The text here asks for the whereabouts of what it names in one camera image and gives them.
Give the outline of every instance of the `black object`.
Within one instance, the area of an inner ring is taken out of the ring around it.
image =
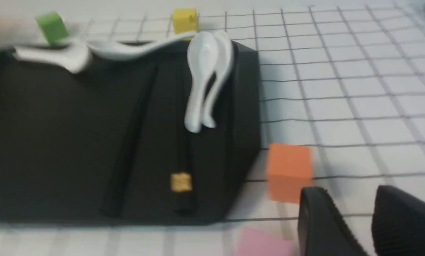
[[[399,188],[379,186],[372,237],[380,256],[425,256],[425,202]]]
[[[0,52],[0,222],[221,220],[260,150],[258,53],[234,43],[217,128],[182,133],[187,47],[125,63],[94,57],[79,75]],[[180,169],[192,177],[188,198],[170,189]]]
[[[298,235],[300,256],[367,255],[323,188],[302,189]],[[379,186],[372,238],[379,256],[425,256],[425,202],[399,188]]]
[[[366,256],[324,188],[301,191],[298,237],[300,256]]]

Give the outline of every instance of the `black tray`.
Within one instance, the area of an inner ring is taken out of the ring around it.
[[[194,134],[182,128],[187,47],[125,63],[94,57],[79,75],[0,52],[0,222],[221,220],[260,149],[258,54],[234,43],[217,128]],[[178,211],[185,198],[170,189],[181,171],[193,177],[189,211]]]

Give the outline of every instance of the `cube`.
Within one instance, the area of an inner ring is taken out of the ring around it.
[[[295,248],[295,244],[291,241],[245,227],[235,250],[235,256],[291,256],[295,255]]]
[[[39,16],[35,20],[42,31],[43,37],[50,45],[69,36],[61,16],[56,12]]]
[[[173,13],[175,34],[198,31],[198,19],[195,9],[176,9]]]
[[[309,147],[269,146],[266,180],[271,200],[300,203],[302,188],[312,186],[311,155]]]

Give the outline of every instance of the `spoon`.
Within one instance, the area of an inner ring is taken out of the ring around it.
[[[63,50],[44,50],[33,47],[14,47],[14,58],[26,62],[49,63],[61,66],[72,74],[83,71],[92,60],[88,47],[79,41]]]
[[[87,41],[86,44],[93,53],[104,59],[131,60],[146,55],[174,42],[192,38],[195,35],[196,31],[184,32],[172,36],[168,39],[147,43],[141,46],[129,46],[113,41]]]
[[[190,42],[187,60],[192,73],[192,88],[185,111],[184,125],[192,133],[201,130],[201,112],[209,79],[214,73],[219,47],[209,32],[198,33]]]
[[[233,45],[225,31],[218,31],[214,34],[219,46],[219,58],[216,63],[216,81],[209,90],[208,96],[203,104],[203,124],[209,128],[216,128],[216,122],[212,117],[214,104],[219,96],[219,92],[227,81],[233,68]]]

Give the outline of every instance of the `white grid mat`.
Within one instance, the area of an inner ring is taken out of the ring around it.
[[[0,256],[231,255],[244,226],[296,240],[299,206],[267,197],[272,142],[312,147],[315,182],[371,255],[377,186],[396,185],[425,201],[425,21],[416,11],[313,6],[200,13],[199,22],[202,30],[225,29],[261,61],[263,151],[227,220],[209,227],[0,227]],[[67,24],[94,39],[172,34],[168,16]],[[42,42],[38,32],[34,38]]]

